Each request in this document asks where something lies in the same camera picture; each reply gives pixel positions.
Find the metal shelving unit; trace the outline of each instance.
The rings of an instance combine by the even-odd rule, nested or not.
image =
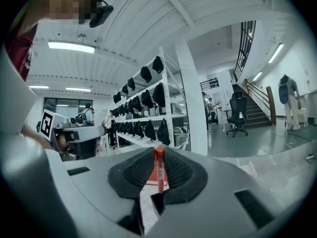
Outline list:
[[[125,105],[125,103],[128,103],[130,100],[135,98],[136,96],[140,96],[143,92],[148,90],[150,92],[150,95],[152,96],[153,91],[157,85],[160,83],[163,84],[164,88],[164,96],[165,96],[165,110],[166,114],[161,115],[161,116],[152,116],[152,117],[144,117],[144,118],[137,118],[137,119],[126,119],[126,115],[124,116],[119,116],[119,121],[118,122],[138,122],[138,121],[160,121],[165,119],[167,123],[167,128],[168,128],[168,136],[170,140],[170,145],[171,147],[174,147],[174,133],[173,133],[173,121],[172,119],[175,118],[185,118],[187,115],[173,115],[171,112],[171,104],[170,104],[170,97],[177,97],[181,96],[186,103],[185,96],[183,92],[181,91],[181,88],[178,86],[174,76],[173,76],[173,70],[180,71],[179,65],[173,61],[168,55],[166,55],[163,51],[163,48],[159,48],[159,55],[158,55],[163,63],[164,69],[160,74],[157,74],[156,71],[152,70],[152,65],[154,59],[152,59],[146,66],[149,68],[149,70],[152,72],[152,80],[149,83],[146,83],[145,80],[141,77],[140,71],[139,70],[134,76],[134,82],[136,85],[135,91],[132,91],[129,89],[129,94],[125,97],[121,96],[122,100],[117,103],[117,107],[120,105]],[[146,136],[143,139],[140,139],[140,137],[135,136],[133,137],[132,135],[128,134],[123,134],[123,133],[116,133],[117,135],[117,142],[119,142],[119,137],[124,138],[127,141],[130,141],[133,144],[139,145],[141,147],[157,147],[159,145],[162,145],[160,141],[157,139],[154,142],[151,142],[149,138]]]

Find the window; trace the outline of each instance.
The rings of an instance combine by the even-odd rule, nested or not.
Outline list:
[[[65,117],[76,117],[85,110],[86,103],[93,105],[91,100],[45,98],[43,108]]]

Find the wooden handrail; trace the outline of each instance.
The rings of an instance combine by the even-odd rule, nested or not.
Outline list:
[[[270,86],[266,87],[266,92],[267,92],[267,94],[266,94],[266,93],[264,93],[261,89],[259,89],[258,87],[256,87],[255,85],[249,83],[247,79],[245,79],[243,83],[242,83],[242,85],[244,85],[244,86],[247,88],[247,91],[248,91],[249,96],[251,97],[251,95],[250,95],[250,91],[251,91],[251,92],[252,92],[256,97],[258,97],[258,99],[259,99],[260,101],[262,101],[263,104],[270,110],[271,123],[272,123],[273,125],[276,125],[275,103],[274,103],[274,97],[273,97],[273,93],[272,93],[271,87],[270,87]],[[250,86],[251,86],[251,87],[254,87],[255,89],[258,89],[262,94],[264,94],[264,95],[268,98],[268,100],[265,99],[264,97],[259,97],[259,96],[255,93],[255,89],[250,88]],[[268,102],[269,106],[268,106],[262,99],[265,99],[265,100]]]
[[[268,95],[267,95],[265,92],[263,92],[260,88],[256,87],[254,84],[251,84],[248,80],[247,80],[247,83],[248,83],[250,86],[253,86],[254,88],[258,89],[261,93],[263,93],[265,96],[268,97]]]
[[[251,87],[250,90],[253,90],[253,91],[255,91],[255,92],[258,93],[258,94],[264,94],[264,92],[262,92],[262,91],[258,92],[256,89],[254,89],[254,88],[253,88],[253,85],[249,85],[249,87]],[[265,99],[267,103],[269,103],[269,101],[268,101],[264,96],[261,96],[261,97],[262,97],[263,99]]]

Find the desk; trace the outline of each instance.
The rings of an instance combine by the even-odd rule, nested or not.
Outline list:
[[[230,111],[231,111],[231,108],[230,109],[217,108],[218,123],[220,124],[220,122],[221,122],[223,132],[225,130],[224,125],[227,123],[227,120],[225,120],[225,121],[223,120],[223,114],[226,113],[226,117],[228,119],[229,118],[228,112],[230,112]]]

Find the white shirt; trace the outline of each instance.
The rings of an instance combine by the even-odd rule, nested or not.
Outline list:
[[[84,114],[86,115],[86,122],[91,123],[94,121],[94,114],[90,109],[85,109]]]

